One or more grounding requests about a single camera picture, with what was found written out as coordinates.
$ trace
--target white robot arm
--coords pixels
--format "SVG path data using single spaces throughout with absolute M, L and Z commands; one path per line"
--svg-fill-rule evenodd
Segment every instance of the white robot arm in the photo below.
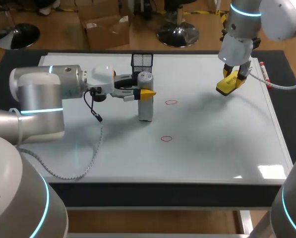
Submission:
M 125 102 L 138 100 L 139 120 L 153 116 L 153 76 L 142 72 L 116 75 L 112 67 L 96 67 L 90 73 L 78 65 L 16 68 L 10 74 L 10 91 L 20 103 L 20 113 L 0 110 L 0 137 L 11 144 L 40 143 L 64 136 L 62 99 L 76 99 L 90 92 L 102 102 L 107 94 Z M 93 115 L 101 121 L 99 114 Z
M 260 44 L 258 32 L 261 28 L 270 40 L 296 37 L 296 0 L 232 1 L 218 54 L 225 63 L 225 79 L 217 84 L 217 91 L 224 96 L 239 88 L 250 74 L 248 61 L 252 50 Z M 240 66 L 240 70 L 231 75 L 234 66 Z M 228 76 L 235 78 L 232 85 Z

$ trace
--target marker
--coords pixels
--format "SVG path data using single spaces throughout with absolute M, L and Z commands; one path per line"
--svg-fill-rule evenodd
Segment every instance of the marker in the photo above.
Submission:
M 268 73 L 267 73 L 267 70 L 266 70 L 266 67 L 265 67 L 264 62 L 260 62 L 259 65 L 260 65 L 260 68 L 261 68 L 263 79 L 265 81 L 267 81 L 268 83 L 270 83 L 270 79 L 269 79 L 269 76 L 268 76 Z

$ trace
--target chair base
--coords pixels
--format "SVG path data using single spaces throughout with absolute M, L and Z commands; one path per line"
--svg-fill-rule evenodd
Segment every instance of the chair base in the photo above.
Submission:
M 188 47 L 198 41 L 199 32 L 192 24 L 186 22 L 180 25 L 167 23 L 158 31 L 157 37 L 167 46 Z
M 0 31 L 0 48 L 18 50 L 34 44 L 40 38 L 40 30 L 31 24 L 21 23 L 14 28 Z

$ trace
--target wooden floor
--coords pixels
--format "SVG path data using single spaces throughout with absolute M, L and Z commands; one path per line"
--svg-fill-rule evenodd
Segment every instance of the wooden floor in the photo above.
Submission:
M 156 0 L 158 10 L 163 9 L 161 0 Z M 222 10 L 228 10 L 230 0 L 223 0 Z M 198 0 L 184 6 L 185 11 L 208 10 L 207 0 Z M 39 27 L 41 37 L 30 49 L 85 49 L 79 19 L 76 13 L 53 12 L 48 17 L 34 13 L 13 12 L 16 23 L 31 23 Z M 219 50 L 222 23 L 213 14 L 186 15 L 200 32 L 197 44 L 186 49 L 175 49 L 161 44 L 156 31 L 163 24 L 162 16 L 153 21 L 136 17 L 130 28 L 130 45 L 116 50 Z M 0 29 L 7 21 L 0 15 Z M 284 50 L 296 75 L 296 38 L 285 42 L 271 42 L 263 33 L 260 50 Z M 4 51 L 0 49 L 0 58 Z M 254 225 L 264 215 L 264 211 L 253 211 Z M 108 233 L 218 233 L 236 234 L 239 232 L 235 213 L 232 211 L 69 211 L 70 232 Z

